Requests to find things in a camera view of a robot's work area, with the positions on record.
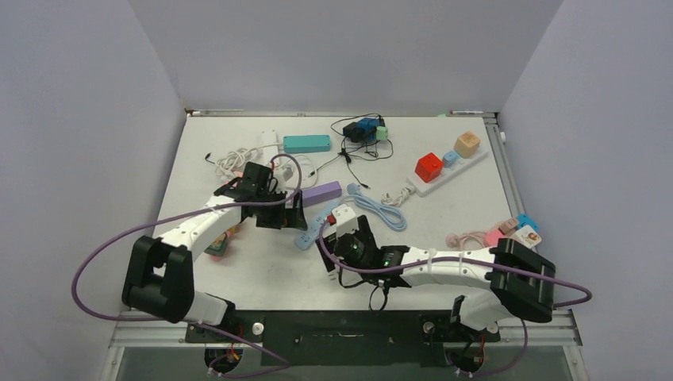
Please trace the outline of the light blue power strip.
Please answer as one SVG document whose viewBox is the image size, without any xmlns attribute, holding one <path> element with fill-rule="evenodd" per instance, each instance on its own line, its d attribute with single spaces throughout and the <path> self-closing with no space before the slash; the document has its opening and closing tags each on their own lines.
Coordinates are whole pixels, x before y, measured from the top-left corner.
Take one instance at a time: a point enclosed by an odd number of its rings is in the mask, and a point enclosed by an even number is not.
<svg viewBox="0 0 673 381">
<path fill-rule="evenodd" d="M 327 206 L 314 217 L 309 219 L 308 228 L 306 231 L 300 233 L 294 240 L 294 244 L 302 251 L 308 250 L 310 246 L 317 239 L 319 230 L 325 223 L 327 217 L 332 213 L 334 206 Z"/>
</svg>

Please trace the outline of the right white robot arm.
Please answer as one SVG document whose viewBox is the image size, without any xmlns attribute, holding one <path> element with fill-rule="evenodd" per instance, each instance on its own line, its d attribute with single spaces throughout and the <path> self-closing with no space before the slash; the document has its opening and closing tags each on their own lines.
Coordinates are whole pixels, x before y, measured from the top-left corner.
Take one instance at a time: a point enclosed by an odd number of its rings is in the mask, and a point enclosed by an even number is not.
<svg viewBox="0 0 673 381">
<path fill-rule="evenodd" d="M 450 333 L 460 340 L 505 318 L 552 320 L 556 266 L 514 239 L 501 238 L 481 249 L 438 251 L 378 246 L 365 216 L 330 216 L 325 225 L 336 231 L 328 236 L 318 231 L 316 244 L 323 258 L 385 293 L 427 285 L 471 288 L 473 294 L 455 298 L 448 319 Z"/>
</svg>

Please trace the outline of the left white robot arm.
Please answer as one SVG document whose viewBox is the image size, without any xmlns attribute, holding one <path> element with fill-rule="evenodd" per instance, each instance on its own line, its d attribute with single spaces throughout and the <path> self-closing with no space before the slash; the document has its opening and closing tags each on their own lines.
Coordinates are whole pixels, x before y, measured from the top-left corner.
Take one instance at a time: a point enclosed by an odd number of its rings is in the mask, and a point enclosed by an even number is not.
<svg viewBox="0 0 673 381">
<path fill-rule="evenodd" d="M 265 229 L 308 228 L 302 190 L 282 190 L 273 167 L 246 164 L 243 174 L 217 188 L 196 214 L 157 238 L 142 236 L 133 245 L 122 289 L 124 305 L 170 323 L 205 323 L 216 341 L 237 329 L 229 300 L 197 291 L 194 259 L 223 233 L 252 217 Z"/>
</svg>

